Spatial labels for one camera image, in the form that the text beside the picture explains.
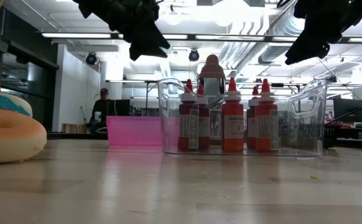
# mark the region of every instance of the ceiling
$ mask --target ceiling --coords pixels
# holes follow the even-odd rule
[[[84,19],[77,4],[66,0],[5,0],[4,5],[13,13],[23,18],[42,32],[110,32],[108,25],[92,15]],[[272,34],[280,35],[277,27],[283,19],[287,22],[292,11],[277,10],[274,4],[265,7],[250,7],[243,0],[222,0],[213,6],[199,6],[197,0],[168,1],[161,4],[161,16],[156,22],[165,34]],[[174,5],[174,13],[170,13],[169,5]],[[304,21],[292,20],[294,30],[286,30],[285,35],[298,35]],[[362,35],[362,21],[348,29],[345,35]],[[160,71],[165,62],[171,71],[195,72],[200,63],[210,54],[216,54],[223,68],[237,70],[241,81],[251,82],[257,76],[265,76],[274,82],[309,82],[313,77],[329,70],[337,72],[340,78],[348,80],[353,69],[362,64],[362,45],[336,44],[331,46],[329,55],[322,60],[312,59],[291,67],[284,65],[283,54],[277,55],[270,64],[258,62],[258,55],[263,52],[264,45],[247,43],[227,43],[210,41],[170,41],[172,48],[169,58],[141,57],[136,62],[128,59],[129,44],[122,40],[73,40],[68,48],[84,57],[94,47],[105,46],[105,51],[98,52],[103,60],[111,61],[111,56],[121,55],[124,58],[124,74],[138,77],[138,74],[154,74]],[[200,60],[189,62],[190,49],[198,49]]]

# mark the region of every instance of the plastic bottle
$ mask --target plastic bottle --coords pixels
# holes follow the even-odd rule
[[[268,80],[264,79],[256,106],[256,149],[259,151],[279,150],[279,123],[278,107],[274,104],[275,98],[271,97]]]
[[[256,106],[258,105],[258,89],[255,86],[253,88],[253,98],[249,100],[249,109],[246,112],[248,119],[248,149],[256,148]]]
[[[210,110],[208,100],[204,97],[203,85],[198,87],[198,105],[199,105],[199,149],[208,149],[210,147]]]
[[[187,151],[199,148],[199,106],[197,97],[192,94],[191,80],[187,81],[185,92],[181,94],[180,133],[178,149]]]
[[[231,78],[225,103],[221,107],[221,148],[223,151],[243,151],[244,118],[240,92],[236,91],[235,79]]]

